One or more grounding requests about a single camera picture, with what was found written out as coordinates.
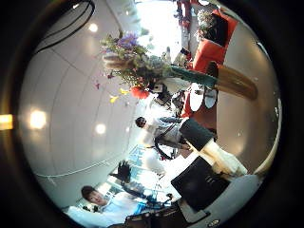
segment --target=ceiling light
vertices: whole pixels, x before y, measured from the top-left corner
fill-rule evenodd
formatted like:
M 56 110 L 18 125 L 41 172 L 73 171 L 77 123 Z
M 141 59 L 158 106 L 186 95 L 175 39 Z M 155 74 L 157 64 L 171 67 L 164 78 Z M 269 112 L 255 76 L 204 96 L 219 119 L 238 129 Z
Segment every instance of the ceiling light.
M 12 115 L 0 115 L 0 130 L 12 129 Z
M 43 111 L 35 110 L 30 114 L 29 125 L 34 129 L 41 129 L 47 123 L 46 113 Z
M 96 32 L 98 30 L 98 26 L 94 23 L 90 24 L 88 29 L 92 32 Z
M 96 127 L 95 127 L 95 130 L 97 132 L 97 134 L 104 134 L 105 133 L 105 125 L 104 124 L 97 124 Z

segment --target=yellow flower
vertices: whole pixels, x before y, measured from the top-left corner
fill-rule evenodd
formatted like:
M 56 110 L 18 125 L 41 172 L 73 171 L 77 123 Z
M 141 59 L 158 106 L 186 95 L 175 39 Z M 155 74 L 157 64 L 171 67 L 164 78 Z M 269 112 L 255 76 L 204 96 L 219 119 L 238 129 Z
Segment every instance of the yellow flower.
M 119 98 L 119 96 L 110 96 L 110 98 L 111 98 L 110 102 L 115 103 L 116 100 Z
M 123 89 L 123 88 L 121 88 L 120 91 L 121 91 L 121 93 L 122 93 L 123 95 L 129 93 L 129 90 L 125 90 L 125 89 Z

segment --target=white table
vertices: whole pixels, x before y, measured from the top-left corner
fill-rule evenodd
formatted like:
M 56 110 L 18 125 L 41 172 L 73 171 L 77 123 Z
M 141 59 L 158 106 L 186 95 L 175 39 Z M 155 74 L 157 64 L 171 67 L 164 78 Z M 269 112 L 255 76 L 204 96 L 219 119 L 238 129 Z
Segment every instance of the white table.
M 191 84 L 190 107 L 192 111 L 198 111 L 203 100 L 204 86 L 196 83 Z
M 190 107 L 192 111 L 198 111 L 202 102 L 207 108 L 213 107 L 217 98 L 218 92 L 215 89 L 209 89 L 196 83 L 191 84 Z

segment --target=dark hair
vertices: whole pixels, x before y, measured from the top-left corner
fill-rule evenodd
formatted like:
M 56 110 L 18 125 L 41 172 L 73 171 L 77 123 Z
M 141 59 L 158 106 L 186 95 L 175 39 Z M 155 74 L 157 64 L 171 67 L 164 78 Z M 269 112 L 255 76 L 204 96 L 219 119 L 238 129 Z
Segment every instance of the dark hair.
M 84 186 L 84 187 L 82 188 L 82 195 L 83 195 L 83 198 L 89 201 L 88 196 L 89 196 L 89 194 L 90 194 L 91 192 L 93 192 L 93 191 L 96 191 L 96 189 L 93 188 L 92 186 Z
M 135 124 L 137 127 L 143 127 L 142 126 L 142 122 L 145 121 L 145 118 L 144 117 L 139 117 L 135 120 Z

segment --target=man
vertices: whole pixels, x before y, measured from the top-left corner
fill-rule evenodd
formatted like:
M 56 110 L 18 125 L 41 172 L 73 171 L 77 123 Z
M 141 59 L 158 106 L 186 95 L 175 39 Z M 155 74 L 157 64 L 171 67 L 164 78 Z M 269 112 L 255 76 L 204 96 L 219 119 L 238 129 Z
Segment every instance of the man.
M 153 143 L 153 145 L 155 145 L 154 141 L 157 141 L 158 144 L 177 148 L 178 153 L 175 157 L 182 155 L 184 158 L 187 158 L 191 150 L 180 133 L 181 121 L 182 118 L 175 117 L 153 118 L 150 121 L 144 117 L 139 117 L 135 120 L 135 124 L 148 133 L 145 136 L 146 139 L 143 140 L 144 143 L 150 145 Z M 161 156 L 165 159 L 170 159 L 169 156 L 165 156 L 165 154 Z
M 120 192 L 112 199 L 106 199 L 99 191 L 89 185 L 84 186 L 81 192 L 84 199 L 99 207 L 98 212 L 103 215 L 102 227 L 124 223 L 126 217 L 137 215 L 143 209 L 143 206 L 134 200 L 135 197 L 126 192 Z
M 179 132 L 181 121 L 182 118 L 160 117 L 154 118 L 148 122 L 146 118 L 139 117 L 135 120 L 135 124 L 137 127 L 150 133 L 154 139 L 163 134 L 159 139 L 160 144 L 187 150 L 190 149 L 190 146 L 186 143 Z

